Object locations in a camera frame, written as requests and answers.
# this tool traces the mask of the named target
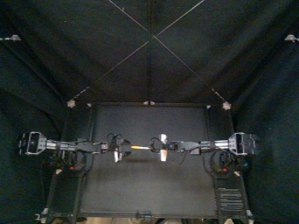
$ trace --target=wire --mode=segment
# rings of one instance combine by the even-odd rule
[[[184,18],[184,16],[187,16],[187,14],[189,14],[189,12],[191,12],[192,10],[195,10],[195,8],[197,8],[199,5],[203,4],[204,1],[205,1],[205,0],[201,0],[199,3],[196,3],[196,4],[191,7],[191,9],[189,9],[187,12],[184,12],[183,15],[181,15],[179,18],[176,18],[176,19],[173,20],[173,22],[172,22],[169,25],[167,25],[167,27],[165,27],[165,28],[164,28],[164,29],[163,29],[155,36],[157,37],[160,34],[163,34],[164,31],[168,30],[168,29],[171,28],[171,26],[173,26],[173,24],[176,24],[176,22],[179,22],[179,20],[181,20],[181,18]]]
[[[188,154],[188,151],[184,152],[184,154],[183,154],[183,158],[181,158],[181,162],[180,162],[179,164],[173,163],[172,161],[169,161],[168,164],[171,164],[171,165],[181,165],[183,162],[184,162],[184,159],[185,159],[185,157],[187,157],[187,154]]]
[[[149,43],[149,41],[144,42],[143,45],[140,45],[133,52],[131,52],[125,58],[116,63],[116,65],[89,84],[88,87],[85,87],[71,99],[75,100],[76,98],[79,98],[81,96],[81,94],[91,89],[95,84],[144,48],[144,46]]]

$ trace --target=black fabric wall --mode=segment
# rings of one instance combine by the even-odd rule
[[[260,154],[247,174],[248,201],[259,223],[299,223],[298,71],[299,45],[283,43],[256,71],[247,98],[236,101],[238,131],[260,136]]]
[[[0,33],[12,35],[3,26]],[[60,137],[65,110],[55,92],[28,49],[0,42],[0,223],[33,223],[44,207],[51,170],[43,157],[20,157],[16,147],[19,135],[32,130]]]

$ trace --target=white object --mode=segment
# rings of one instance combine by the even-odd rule
[[[231,104],[227,101],[223,102],[223,108],[225,110],[231,109]]]
[[[234,173],[235,173],[235,175],[236,175],[238,177],[240,176],[238,171],[234,171]]]
[[[117,162],[117,151],[115,151],[115,162]]]
[[[287,37],[284,38],[284,40],[286,41],[295,42],[295,41],[299,41],[299,38],[296,38],[294,34],[290,34],[290,35],[287,35]]]
[[[163,144],[167,143],[167,135],[165,134],[159,135],[159,139],[161,140]],[[160,149],[160,160],[163,162],[165,162],[165,159],[167,159],[167,150]]]
[[[73,100],[69,100],[69,101],[67,102],[67,104],[68,104],[68,107],[69,107],[69,108],[73,108],[73,107],[76,106],[76,102],[75,102]]]
[[[160,159],[163,162],[165,162],[167,159],[167,150],[160,150]]]
[[[61,169],[57,169],[55,173],[59,175],[61,173]]]

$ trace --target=cable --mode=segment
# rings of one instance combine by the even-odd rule
[[[184,152],[183,158],[181,158],[181,162],[179,164],[173,163],[172,161],[169,161],[168,164],[171,164],[171,165],[181,165],[183,162],[184,162],[184,159],[185,159],[187,154],[188,154],[188,151]]]
[[[91,89],[95,84],[139,52],[139,50],[141,50],[144,48],[144,46],[149,43],[149,41],[144,42],[143,45],[140,45],[131,54],[128,54],[125,56],[125,58],[116,63],[116,65],[89,84],[88,87],[85,87],[72,98],[71,100],[73,101],[76,98],[79,98],[81,96],[81,94]]]

